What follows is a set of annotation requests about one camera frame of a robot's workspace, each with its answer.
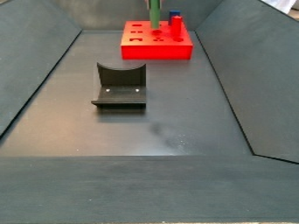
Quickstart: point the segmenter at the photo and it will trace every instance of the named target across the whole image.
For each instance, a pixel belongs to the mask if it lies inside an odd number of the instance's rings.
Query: red foam block
[[[192,40],[181,22],[180,36],[172,35],[166,21],[153,31],[149,21],[126,21],[121,39],[124,60],[188,60],[192,56]]]

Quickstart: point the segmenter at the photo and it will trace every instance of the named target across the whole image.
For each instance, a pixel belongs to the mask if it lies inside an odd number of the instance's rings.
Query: blue cylinder
[[[181,12],[178,10],[169,10],[169,19],[168,19],[168,25],[172,25],[172,19],[174,16],[180,16]]]

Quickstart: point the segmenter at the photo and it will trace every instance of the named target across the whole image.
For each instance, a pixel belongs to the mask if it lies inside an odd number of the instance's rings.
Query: white surface
[[[263,0],[267,4],[276,7],[283,13],[288,13],[296,0]]]
[[[299,10],[299,0],[295,1],[293,8]]]

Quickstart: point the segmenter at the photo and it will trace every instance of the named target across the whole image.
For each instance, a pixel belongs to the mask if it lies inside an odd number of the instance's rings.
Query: red block
[[[153,31],[149,21],[126,21],[121,39],[124,60],[188,60],[192,56],[192,40],[181,22],[180,36],[172,35],[166,21]]]

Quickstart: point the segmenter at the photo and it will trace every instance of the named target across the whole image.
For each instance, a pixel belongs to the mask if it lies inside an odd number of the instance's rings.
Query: hole
[[[130,39],[129,39],[129,41],[134,41],[134,40],[137,40],[137,41],[142,41],[141,38],[130,38]]]
[[[154,31],[152,31],[152,33],[153,34],[158,34],[158,33],[161,33],[161,31],[160,30],[154,30]]]
[[[176,42],[182,42],[182,38],[173,38],[172,40]]]

